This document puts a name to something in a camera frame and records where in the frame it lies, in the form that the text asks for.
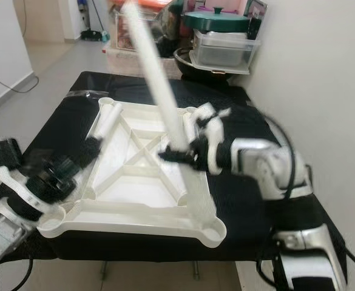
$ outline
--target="white tray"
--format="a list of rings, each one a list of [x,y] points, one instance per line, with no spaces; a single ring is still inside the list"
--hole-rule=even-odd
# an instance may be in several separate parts
[[[186,236],[199,239],[207,247],[217,247],[226,236],[226,227],[216,216],[202,225],[187,207],[189,199],[177,163],[161,160],[157,153],[169,143],[157,106],[120,103],[122,112],[103,144],[100,157],[79,186],[76,201],[41,219],[39,232],[53,238],[68,230]],[[188,109],[178,109],[182,116]],[[90,130],[95,130],[99,115]],[[197,191],[207,192],[206,174],[191,178]]]

